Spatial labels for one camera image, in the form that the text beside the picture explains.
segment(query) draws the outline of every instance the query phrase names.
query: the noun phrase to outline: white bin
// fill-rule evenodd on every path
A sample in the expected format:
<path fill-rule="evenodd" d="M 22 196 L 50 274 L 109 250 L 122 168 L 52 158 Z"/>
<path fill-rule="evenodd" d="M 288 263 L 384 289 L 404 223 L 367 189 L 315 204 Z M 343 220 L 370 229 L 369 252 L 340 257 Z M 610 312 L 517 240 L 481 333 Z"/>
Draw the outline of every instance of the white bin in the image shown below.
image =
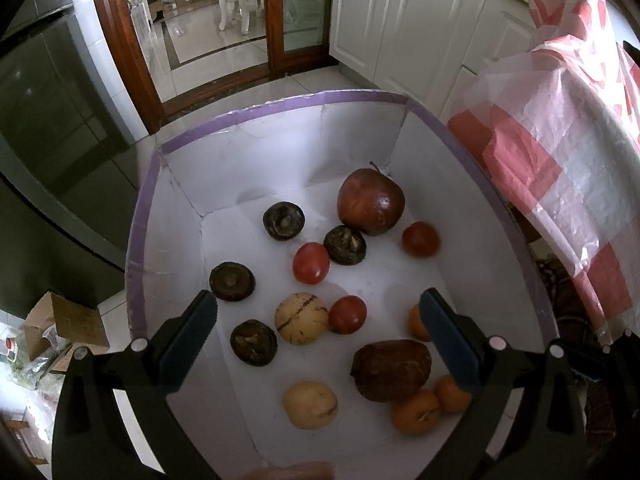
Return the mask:
<path fill-rule="evenodd" d="M 296 250 L 322 242 L 340 222 L 337 191 L 351 171 L 373 161 L 402 187 L 407 207 L 387 234 L 367 237 L 357 266 L 332 264 L 324 282 L 306 286 L 290 270 Z M 272 203 L 289 200 L 306 215 L 303 231 L 277 242 L 262 226 Z M 442 239 L 434 258 L 400 248 L 415 220 Z M 241 303 L 219 301 L 218 322 L 182 389 L 168 397 L 177 420 L 224 479 L 269 463 L 329 460 L 339 479 L 412 480 L 458 421 L 443 416 L 417 438 L 397 434 L 388 405 L 361 397 L 350 377 L 353 353 L 378 340 L 403 338 L 408 309 L 429 286 L 489 336 L 543 351 L 557 336 L 545 290 L 500 195 L 473 158 L 421 105 L 381 91 L 329 91 L 219 116 L 164 143 L 140 188 L 127 254 L 127 304 L 133 337 L 151 337 L 179 316 L 210 270 L 232 260 L 255 274 Z M 277 304 L 313 292 L 327 306 L 344 294 L 367 303 L 353 335 L 323 335 L 305 347 L 279 336 L 264 368 L 232 353 L 233 327 L 255 318 L 273 328 Z M 427 387 L 447 373 L 433 344 Z M 290 425 L 280 397 L 293 383 L 317 380 L 337 394 L 336 420 L 319 431 Z"/>

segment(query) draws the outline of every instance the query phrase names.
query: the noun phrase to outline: purple tape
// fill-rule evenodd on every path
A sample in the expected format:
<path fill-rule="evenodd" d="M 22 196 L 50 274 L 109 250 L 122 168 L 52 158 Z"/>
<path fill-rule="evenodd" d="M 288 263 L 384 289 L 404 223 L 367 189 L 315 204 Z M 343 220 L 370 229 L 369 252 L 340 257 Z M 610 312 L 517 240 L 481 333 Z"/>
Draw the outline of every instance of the purple tape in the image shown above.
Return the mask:
<path fill-rule="evenodd" d="M 145 270 L 146 229 L 151 214 L 151 204 L 156 192 L 160 174 L 160 153 L 154 151 L 146 171 L 145 179 L 138 191 L 136 208 L 133 211 L 129 231 L 129 247 L 125 263 L 125 289 L 127 294 L 127 314 L 131 339 L 146 337 L 145 290 L 143 275 Z"/>
<path fill-rule="evenodd" d="M 404 104 L 407 97 L 391 92 L 381 92 L 379 90 L 329 90 L 317 94 L 288 97 L 280 101 L 252 106 L 243 110 L 236 110 L 228 114 L 213 118 L 200 126 L 184 131 L 180 135 L 165 142 L 161 149 L 167 155 L 179 148 L 186 146 L 194 140 L 201 139 L 209 134 L 218 132 L 225 128 L 245 123 L 252 119 L 266 117 L 268 115 L 279 114 L 289 110 L 308 108 L 324 104 L 353 103 L 353 102 L 381 102 Z"/>
<path fill-rule="evenodd" d="M 424 124 L 433 130 L 479 187 L 504 228 L 511 248 L 520 264 L 527 291 L 538 317 L 538 323 L 540 324 L 545 345 L 552 339 L 558 337 L 556 320 L 545 288 L 538 275 L 538 270 L 529 256 L 524 237 L 501 195 L 498 193 L 498 190 L 494 184 L 492 184 L 488 175 L 480 168 L 473 156 L 458 142 L 456 137 L 426 108 L 407 96 L 378 90 L 329 90 L 317 94 L 290 97 L 215 117 L 200 126 L 186 130 L 177 137 L 168 140 L 162 144 L 160 150 L 162 153 L 168 154 L 195 140 L 225 128 L 288 110 L 324 104 L 353 102 L 380 102 L 405 105 L 408 111 L 413 112 Z M 138 193 L 138 202 L 136 203 L 136 210 L 129 234 L 129 249 L 127 251 L 126 263 L 126 289 L 129 326 L 133 337 L 146 336 L 145 298 L 143 289 L 145 239 L 159 172 L 160 155 L 158 152 L 155 152 L 151 159 L 149 170 L 140 187 L 140 192 Z"/>

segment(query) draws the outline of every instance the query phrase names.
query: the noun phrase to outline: red tomato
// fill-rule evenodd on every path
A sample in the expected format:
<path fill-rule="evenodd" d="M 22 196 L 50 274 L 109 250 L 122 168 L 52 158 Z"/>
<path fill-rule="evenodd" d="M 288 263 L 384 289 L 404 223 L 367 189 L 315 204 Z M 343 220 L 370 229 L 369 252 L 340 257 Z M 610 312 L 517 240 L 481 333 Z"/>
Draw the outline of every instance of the red tomato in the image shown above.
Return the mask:
<path fill-rule="evenodd" d="M 329 253 L 324 245 L 309 242 L 298 249 L 293 257 L 293 275 L 299 282 L 315 285 L 329 272 Z"/>
<path fill-rule="evenodd" d="M 353 334 L 367 319 L 367 305 L 357 296 L 345 296 L 329 311 L 329 326 L 340 334 Z"/>
<path fill-rule="evenodd" d="M 402 247 L 411 256 L 433 256 L 440 248 L 440 237 L 427 222 L 414 222 L 402 231 Z"/>

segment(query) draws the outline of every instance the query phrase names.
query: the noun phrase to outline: cabinet door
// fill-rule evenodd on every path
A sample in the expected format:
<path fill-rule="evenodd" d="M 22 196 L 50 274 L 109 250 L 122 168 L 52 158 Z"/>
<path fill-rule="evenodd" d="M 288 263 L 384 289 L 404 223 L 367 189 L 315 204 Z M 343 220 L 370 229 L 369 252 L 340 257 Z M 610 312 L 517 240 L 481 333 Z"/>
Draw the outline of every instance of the cabinet door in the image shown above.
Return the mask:
<path fill-rule="evenodd" d="M 535 28 L 522 0 L 485 0 L 464 65 L 480 73 L 501 57 L 526 52 Z"/>
<path fill-rule="evenodd" d="M 374 82 L 434 115 L 458 75 L 484 0 L 390 0 Z"/>
<path fill-rule="evenodd" d="M 466 86 L 471 82 L 473 78 L 476 77 L 476 74 L 471 72 L 471 70 L 467 69 L 464 66 L 460 67 L 460 72 L 458 72 L 458 77 L 456 78 L 455 83 L 453 83 L 453 88 L 449 93 L 449 98 L 447 98 L 447 102 L 444 103 L 444 108 L 442 109 L 442 113 L 440 114 L 440 122 L 442 124 L 447 124 L 449 119 L 451 118 L 451 107 L 453 106 L 454 101 L 460 97 L 460 92 L 466 88 Z"/>
<path fill-rule="evenodd" d="M 388 0 L 334 0 L 329 53 L 373 81 Z"/>

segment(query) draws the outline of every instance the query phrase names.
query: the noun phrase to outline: blue gripper pad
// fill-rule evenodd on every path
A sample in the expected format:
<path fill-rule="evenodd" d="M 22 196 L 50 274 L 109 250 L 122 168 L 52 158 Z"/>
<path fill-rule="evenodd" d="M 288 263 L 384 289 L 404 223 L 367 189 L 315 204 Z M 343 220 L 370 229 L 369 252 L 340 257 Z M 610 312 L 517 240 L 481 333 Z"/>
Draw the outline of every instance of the blue gripper pad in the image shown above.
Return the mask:
<path fill-rule="evenodd" d="M 481 368 L 485 336 L 468 317 L 459 316 L 433 287 L 420 297 L 420 320 L 456 384 L 477 394 L 482 389 Z"/>

